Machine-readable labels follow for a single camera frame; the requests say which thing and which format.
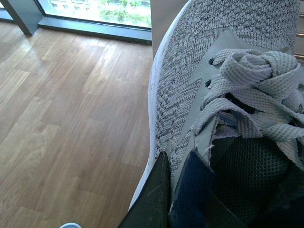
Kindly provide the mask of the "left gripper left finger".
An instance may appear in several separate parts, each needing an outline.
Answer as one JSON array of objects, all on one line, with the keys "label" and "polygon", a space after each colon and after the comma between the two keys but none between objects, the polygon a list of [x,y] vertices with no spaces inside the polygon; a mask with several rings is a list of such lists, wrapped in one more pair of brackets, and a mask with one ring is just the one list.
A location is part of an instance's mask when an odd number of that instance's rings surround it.
[{"label": "left gripper left finger", "polygon": [[160,152],[139,197],[118,227],[167,228],[170,199],[168,156],[166,152]]}]

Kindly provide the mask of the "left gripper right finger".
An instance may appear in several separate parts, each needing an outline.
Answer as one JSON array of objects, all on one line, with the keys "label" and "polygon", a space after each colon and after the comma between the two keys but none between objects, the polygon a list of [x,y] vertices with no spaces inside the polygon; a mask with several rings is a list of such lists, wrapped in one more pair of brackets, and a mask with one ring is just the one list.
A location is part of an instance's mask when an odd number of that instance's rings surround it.
[{"label": "left gripper right finger", "polygon": [[217,197],[211,192],[205,210],[207,228],[246,228]]}]

